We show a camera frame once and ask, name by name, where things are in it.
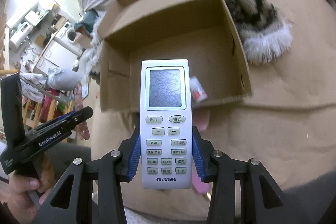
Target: remote button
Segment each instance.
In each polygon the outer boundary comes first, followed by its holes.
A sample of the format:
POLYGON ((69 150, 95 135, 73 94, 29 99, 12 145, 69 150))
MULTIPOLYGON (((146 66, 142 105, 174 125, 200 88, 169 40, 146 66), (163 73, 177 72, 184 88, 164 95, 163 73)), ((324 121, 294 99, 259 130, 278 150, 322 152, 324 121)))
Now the remote button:
POLYGON ((185 155, 187 154, 187 150, 186 149, 172 149, 171 154, 172 155, 185 155))
POLYGON ((152 134, 153 135, 164 135, 165 134, 165 128, 164 127, 152 128, 152 134))
POLYGON ((168 135, 176 135, 176 134, 180 134, 179 128, 168 127, 168 135))
POLYGON ((161 159, 161 164, 172 164, 173 163, 173 159, 161 159))
POLYGON ((161 116, 147 116, 146 123, 161 123, 163 118, 161 116))
POLYGON ((171 140, 171 145, 185 145, 187 140, 171 140))
POLYGON ((186 164, 187 163, 187 158, 176 158, 175 163, 176 164, 186 164))
POLYGON ((147 167, 148 174, 157 174, 158 172, 159 172, 159 169, 156 167, 147 167))
POLYGON ((180 116, 180 115, 175 115, 175 116, 171 116, 169 118, 169 120, 171 122, 184 122, 185 121, 185 117, 184 116, 180 116))
POLYGON ((161 173, 163 175, 168 175, 173 173, 173 169, 171 167, 168 168, 161 168, 161 173))
POLYGON ((187 172, 187 167, 176 167, 175 172, 177 174, 185 174, 187 172))
POLYGON ((148 164, 157 164, 158 162, 159 162, 158 159, 147 158, 147 163, 148 164))
POLYGON ((161 140, 146 140, 147 145, 161 145, 161 140))
POLYGON ((147 149, 147 155, 161 155, 161 149, 147 149))

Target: plastic bag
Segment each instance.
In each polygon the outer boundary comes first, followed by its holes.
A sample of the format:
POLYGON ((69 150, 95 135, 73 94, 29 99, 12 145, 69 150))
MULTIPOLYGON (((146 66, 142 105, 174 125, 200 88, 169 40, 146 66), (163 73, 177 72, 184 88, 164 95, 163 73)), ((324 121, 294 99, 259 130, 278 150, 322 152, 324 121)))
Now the plastic bag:
POLYGON ((73 90, 81 81, 79 74, 69 69, 52 67, 48 69, 48 86, 54 90, 73 90))
POLYGON ((38 103, 42 102, 43 94, 36 88, 21 80, 22 95, 38 103))
POLYGON ((27 80, 30 80, 36 85, 39 85, 39 84, 45 85, 45 82, 47 81, 47 77, 39 73, 27 72, 27 73, 21 73, 21 76, 27 80))

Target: cracked screen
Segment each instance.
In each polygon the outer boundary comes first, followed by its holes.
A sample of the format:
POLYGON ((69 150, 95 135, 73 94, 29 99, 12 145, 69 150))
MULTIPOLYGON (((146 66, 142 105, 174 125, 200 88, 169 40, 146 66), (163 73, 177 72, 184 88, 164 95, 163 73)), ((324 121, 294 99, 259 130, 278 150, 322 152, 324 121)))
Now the cracked screen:
POLYGON ((151 70, 149 93, 150 107, 182 106, 180 70, 151 70))

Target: white remote control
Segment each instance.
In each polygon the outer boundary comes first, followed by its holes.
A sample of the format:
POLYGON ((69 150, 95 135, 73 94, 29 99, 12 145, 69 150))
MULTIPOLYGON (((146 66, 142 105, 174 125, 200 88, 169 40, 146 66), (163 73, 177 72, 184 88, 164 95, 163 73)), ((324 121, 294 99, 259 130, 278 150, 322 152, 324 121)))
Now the white remote control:
POLYGON ((145 189, 191 188, 192 134, 188 60, 143 61, 140 138, 145 189))

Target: gree logo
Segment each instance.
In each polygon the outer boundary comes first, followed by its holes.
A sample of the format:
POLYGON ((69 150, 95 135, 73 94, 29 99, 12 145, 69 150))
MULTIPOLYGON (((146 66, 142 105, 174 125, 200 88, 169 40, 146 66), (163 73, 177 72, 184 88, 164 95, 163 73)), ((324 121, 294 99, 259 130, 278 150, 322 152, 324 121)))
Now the gree logo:
POLYGON ((173 179, 161 179, 161 178, 157 178, 157 181, 176 181, 176 178, 173 179))

